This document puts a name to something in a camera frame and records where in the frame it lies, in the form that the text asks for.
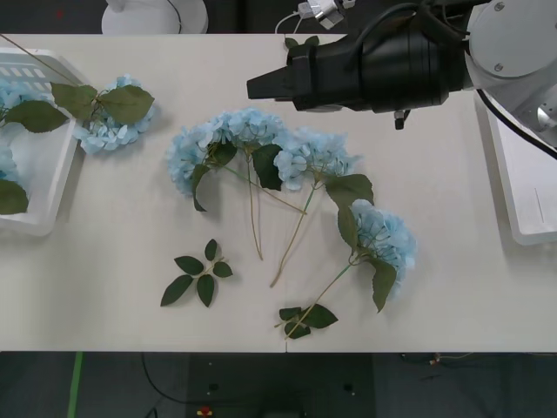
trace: tabletop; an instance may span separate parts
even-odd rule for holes
[[[405,130],[395,131],[392,114],[296,112],[291,104],[248,100],[247,79],[284,65],[283,36],[14,39],[55,51],[96,87],[130,73],[159,113],[135,145],[110,155],[77,153],[51,235],[0,233],[0,349],[557,351],[557,246],[513,242],[487,115],[474,93],[413,111]],[[260,261],[245,183],[225,172],[207,179],[203,214],[175,189],[164,152],[180,126],[249,105],[292,128],[346,133],[348,151],[364,156],[359,171],[373,182],[376,205],[413,231],[416,267],[383,312],[373,305],[372,272],[359,266],[323,299],[339,322],[286,344],[273,327],[278,310],[311,303],[346,264],[334,204],[318,191],[271,289],[297,213],[257,193]],[[283,196],[301,205],[306,194]],[[192,292],[160,307],[180,273],[173,259],[202,256],[211,238],[236,274],[219,282],[210,308]]]

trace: white container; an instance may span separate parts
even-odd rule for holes
[[[28,51],[75,83],[86,83],[78,71],[53,52]],[[69,83],[16,48],[0,48],[0,78],[25,84],[45,94],[50,94],[50,82]],[[75,125],[76,120],[71,118],[55,131],[47,133],[30,133],[19,124],[8,124],[0,130],[0,144],[10,146],[30,200],[27,213],[0,216],[0,228],[37,236],[52,231],[76,151],[77,141],[71,137]]]
[[[556,241],[557,161],[488,114],[514,240]]]

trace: floor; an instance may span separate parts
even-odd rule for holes
[[[557,357],[472,354],[85,354],[77,418],[259,418],[288,407],[308,418],[549,418]],[[0,416],[66,416],[73,353],[1,353]]]
[[[209,33],[273,33],[280,19],[297,9],[302,0],[204,0],[209,17]],[[358,0],[347,13],[346,23],[332,30],[346,33],[361,27],[379,10],[400,0]],[[101,33],[105,0],[4,0],[0,14],[0,33]],[[281,26],[292,32],[297,19]],[[305,20],[301,33],[324,33],[313,19]]]

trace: artificial flower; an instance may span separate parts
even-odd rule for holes
[[[11,109],[27,100],[46,100],[46,96],[23,83],[9,83],[0,78],[0,108]]]
[[[106,86],[106,90],[114,90],[118,87],[126,85],[141,84],[129,74],[118,77],[112,84]],[[139,135],[151,125],[151,119],[155,114],[154,105],[151,106],[147,114],[133,125],[122,125],[111,117],[108,112],[101,111],[100,118],[85,123],[85,126],[76,126],[73,136],[81,139],[81,147],[88,154],[94,154],[101,150],[113,151],[120,146],[133,144],[139,138]]]
[[[373,257],[383,260],[397,271],[390,296],[395,296],[406,275],[414,267],[416,240],[404,220],[387,211],[377,209],[367,200],[356,200],[352,214],[358,228],[359,246],[367,248]]]
[[[14,161],[11,149],[5,145],[0,145],[0,180],[15,181],[20,183],[17,166]]]
[[[197,164],[202,164],[207,155],[207,147],[200,143],[205,142],[207,132],[210,131],[205,124],[194,126],[188,131],[182,128],[182,133],[174,137],[170,148],[166,152],[168,173],[172,181],[185,196],[191,196],[191,175]]]
[[[353,173],[354,165],[359,160],[359,157],[351,157],[346,152],[344,136],[310,128],[282,131],[272,142],[283,150],[275,158],[274,164],[278,168],[278,176],[290,190],[301,188],[303,172],[312,172],[316,179],[322,174],[346,176]]]
[[[285,130],[280,117],[253,107],[227,113],[226,117],[233,142],[236,143],[257,142],[260,145],[269,145]]]

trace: black cable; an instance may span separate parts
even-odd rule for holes
[[[246,408],[246,407],[254,407],[254,406],[257,407],[258,404],[257,404],[255,398],[256,397],[259,398],[260,396],[264,395],[264,394],[252,394],[251,396],[239,397],[235,400],[234,399],[230,399],[230,400],[210,399],[210,400],[207,400],[207,401],[182,401],[178,398],[175,398],[173,396],[170,396],[170,395],[166,394],[161,389],[159,389],[157,387],[157,385],[155,385],[151,376],[149,375],[149,371],[147,370],[147,364],[145,362],[145,353],[141,353],[141,364],[143,365],[143,371],[145,373],[145,377],[147,378],[147,381],[149,382],[151,387],[158,394],[160,394],[163,398],[168,399],[169,401],[173,401],[173,402],[182,404],[182,405],[191,405],[191,406],[194,406],[194,407],[212,406],[212,407],[221,407],[221,408],[224,408],[224,407],[226,407],[226,408]],[[304,391],[296,391],[296,392],[293,392],[291,394],[301,395],[303,393],[304,393]],[[281,397],[281,396],[284,396],[284,395],[285,394],[283,394],[283,393],[276,394],[277,397]]]
[[[389,17],[396,15],[398,13],[402,13],[404,11],[416,11],[418,10],[418,5],[415,3],[402,3],[396,4],[393,7],[385,10],[379,16],[375,17],[363,30],[362,33],[359,34],[358,39],[354,42],[354,45],[350,49],[348,60],[346,62],[346,67],[351,67],[354,62],[358,59],[359,50],[369,36],[371,32],[373,32],[382,22],[387,20]]]
[[[156,408],[153,408],[151,411],[149,411],[149,414],[147,414],[147,416],[145,418],[158,418],[158,411]]]
[[[449,28],[454,30],[455,32],[459,33],[460,35],[464,35],[465,37],[470,36],[470,32],[467,30],[462,30],[454,26],[449,22],[449,19],[446,17],[446,6],[443,4],[441,6],[441,16],[443,16],[443,23],[446,24]]]
[[[548,156],[557,159],[557,150],[555,150],[552,146],[545,145],[539,139],[522,131],[521,128],[519,128],[511,120],[509,120],[503,113],[500,112],[499,109],[497,109],[497,107],[493,105],[493,103],[491,103],[491,100],[487,98],[487,95],[483,90],[478,90],[478,94],[480,95],[481,101],[484,102],[484,105],[486,105],[487,109],[489,109],[491,113],[495,115],[495,117],[497,117],[497,119],[500,120],[508,129],[516,133],[530,145],[535,146],[539,150],[546,153]]]
[[[145,353],[141,353],[141,364],[143,365],[143,371],[145,373],[145,377],[147,378],[147,381],[149,382],[149,384],[151,385],[151,387],[158,393],[160,394],[163,398],[168,399],[169,401],[173,401],[176,403],[180,403],[182,405],[192,405],[195,407],[204,407],[207,406],[207,404],[211,404],[212,406],[241,406],[239,403],[234,402],[234,401],[222,401],[222,400],[209,400],[209,401],[182,401],[180,399],[177,399],[173,396],[170,396],[169,394],[166,394],[165,392],[163,392],[162,390],[160,390],[157,385],[155,385],[155,383],[153,382],[153,380],[151,379],[151,376],[149,375],[149,371],[147,370],[147,364],[145,363]]]
[[[176,16],[178,16],[178,23],[180,25],[180,28],[178,29],[178,34],[182,33],[182,17],[180,16],[180,12],[178,11],[178,9],[176,8],[176,6],[174,5],[173,2],[171,2],[171,0],[166,0],[168,2],[168,4],[170,6],[172,6],[172,8],[174,9],[174,11],[176,11]]]

